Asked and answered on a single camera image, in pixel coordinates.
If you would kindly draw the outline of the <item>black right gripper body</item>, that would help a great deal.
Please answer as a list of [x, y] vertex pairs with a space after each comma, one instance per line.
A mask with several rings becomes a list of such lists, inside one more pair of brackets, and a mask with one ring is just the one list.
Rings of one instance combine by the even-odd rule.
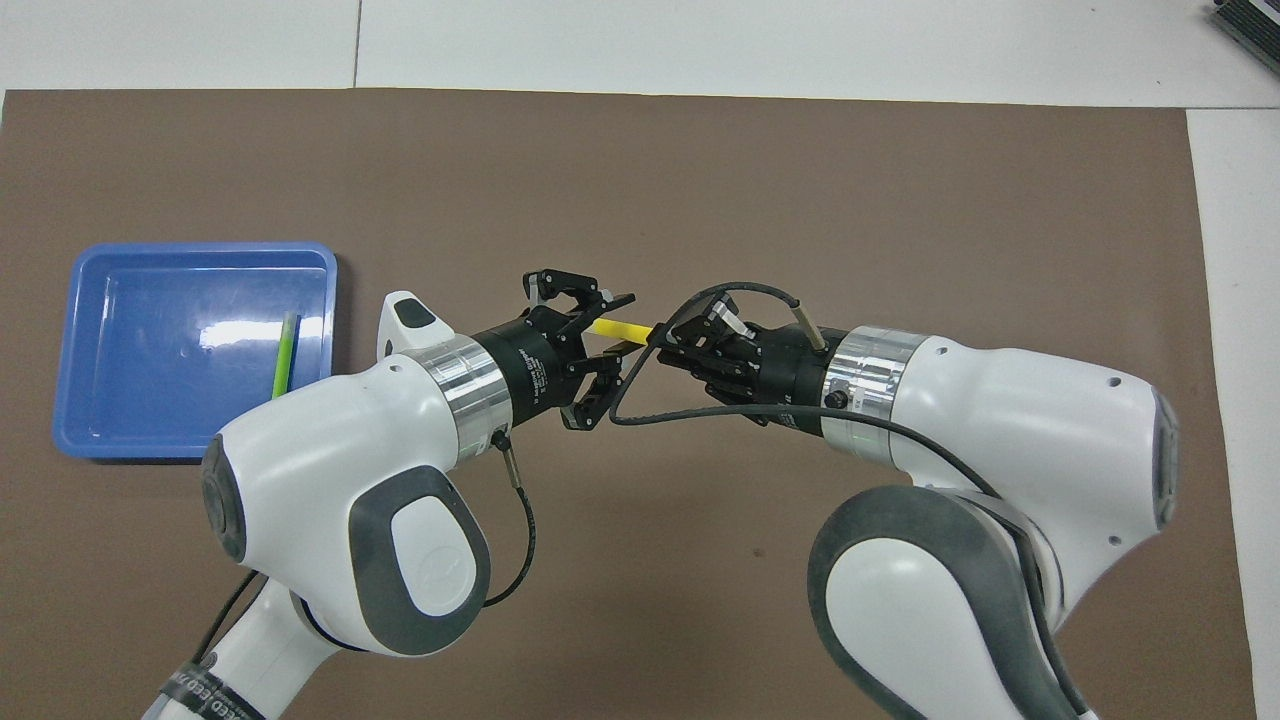
[[845, 329], [820, 328], [828, 348], [817, 354], [800, 325], [782, 325], [756, 332], [762, 355], [756, 379], [751, 383], [753, 404], [788, 404], [817, 407], [827, 368], [835, 350], [846, 337]]

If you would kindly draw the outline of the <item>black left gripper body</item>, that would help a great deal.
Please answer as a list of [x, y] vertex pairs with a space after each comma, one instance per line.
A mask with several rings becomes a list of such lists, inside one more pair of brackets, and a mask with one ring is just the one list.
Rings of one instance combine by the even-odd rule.
[[472, 336], [506, 380], [513, 425], [571, 405], [582, 388], [584, 377], [570, 372], [570, 365], [588, 357], [582, 338], [567, 334], [559, 340], [561, 329], [571, 319], [568, 314], [540, 306]]

